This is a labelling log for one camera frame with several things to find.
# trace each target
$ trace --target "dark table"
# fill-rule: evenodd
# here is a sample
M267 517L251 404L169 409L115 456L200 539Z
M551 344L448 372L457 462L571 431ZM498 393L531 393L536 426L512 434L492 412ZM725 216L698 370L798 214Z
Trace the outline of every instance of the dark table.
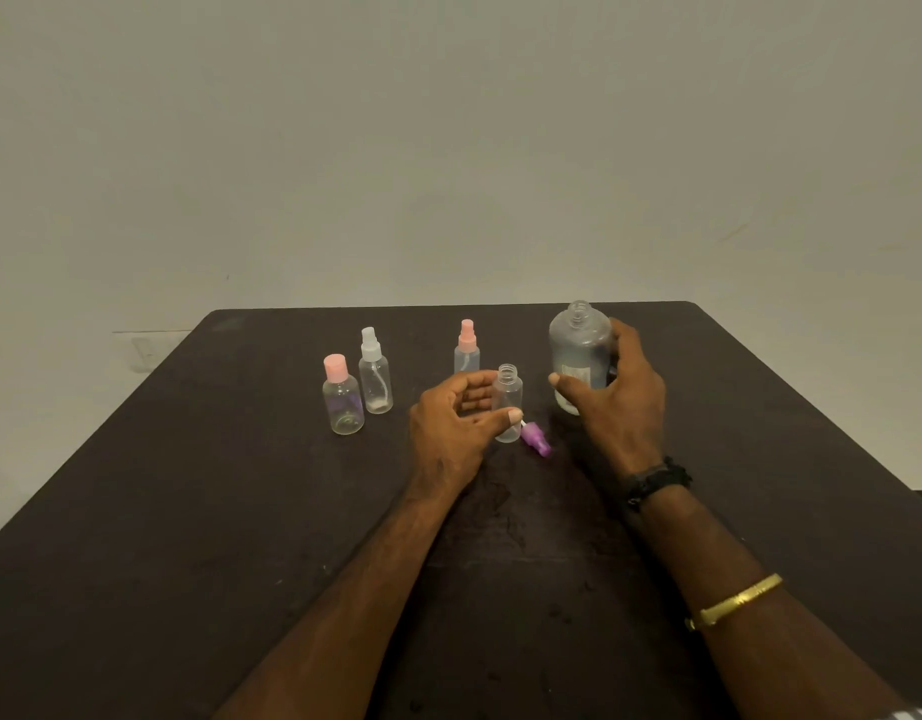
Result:
M216 311L0 532L0 718L207 717L405 482L407 408L474 318L528 419L558 305ZM668 450L793 593L922 705L922 500L691 303L599 306L668 385ZM395 408L328 426L321 360L374 326ZM495 445L422 570L379 718L720 718L681 608L549 427Z

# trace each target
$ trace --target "hand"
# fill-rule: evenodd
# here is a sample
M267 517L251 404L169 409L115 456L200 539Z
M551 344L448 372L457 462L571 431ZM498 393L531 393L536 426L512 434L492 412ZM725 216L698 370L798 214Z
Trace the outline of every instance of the hand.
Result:
M664 461L665 380L647 362L637 330L617 318L611 318L611 329L618 353L611 386L591 388L559 373L547 380L577 407L587 435L627 478Z
M491 409L493 370L456 373L429 388L411 407L414 469L408 496L438 498L450 506L475 479L484 450L498 435L525 416L517 407Z

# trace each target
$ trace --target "white wall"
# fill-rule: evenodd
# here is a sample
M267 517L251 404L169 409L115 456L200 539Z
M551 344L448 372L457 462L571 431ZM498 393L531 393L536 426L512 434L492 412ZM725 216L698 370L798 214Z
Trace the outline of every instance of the white wall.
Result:
M112 331L577 297L698 302L922 488L922 0L0 0L0 524Z

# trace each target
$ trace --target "spray cap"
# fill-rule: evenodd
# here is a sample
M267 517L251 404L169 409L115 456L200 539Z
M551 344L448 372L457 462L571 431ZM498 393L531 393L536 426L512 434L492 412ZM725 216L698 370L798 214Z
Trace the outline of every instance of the spray cap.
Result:
M532 421L526 424L523 419L521 420L521 438L528 445L538 450L541 457L548 457L551 454L551 445L545 439L545 433L541 427L535 422Z
M461 353L474 353L478 350L478 337L475 336L475 322L470 318L461 321L461 335L458 336L458 350Z
M378 342L372 326L361 329L361 356L365 361L378 361L382 358L382 345Z
M331 384L340 384L348 380L348 362L340 353L332 353L324 359L324 373Z

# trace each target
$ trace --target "clear plastic bottle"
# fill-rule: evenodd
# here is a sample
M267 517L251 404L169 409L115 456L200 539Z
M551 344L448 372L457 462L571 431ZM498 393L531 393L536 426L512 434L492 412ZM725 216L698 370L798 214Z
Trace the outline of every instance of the clear plastic bottle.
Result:
M497 378L491 384L491 410L503 407L521 409L524 396L525 382L519 378L518 370L511 363L502 363L497 368ZM521 427L521 423L518 422L496 436L495 439L498 442L515 442L521 436Z
M481 368L481 349L475 336L475 322L470 318L461 321L461 335L454 350L454 373L476 372Z
M364 425L364 406L358 379L348 374L348 362L340 353L324 359L327 381L321 389L331 429L339 435L353 435Z
M382 345L371 326L361 329L361 360L357 364L364 389L364 408L373 415L382 415L394 406L391 373L388 360L382 355Z
M554 316L547 335L556 374L581 379L592 389L607 386L613 338L607 315L592 308L587 300L575 300ZM554 398L566 412L578 413L575 405L557 391Z

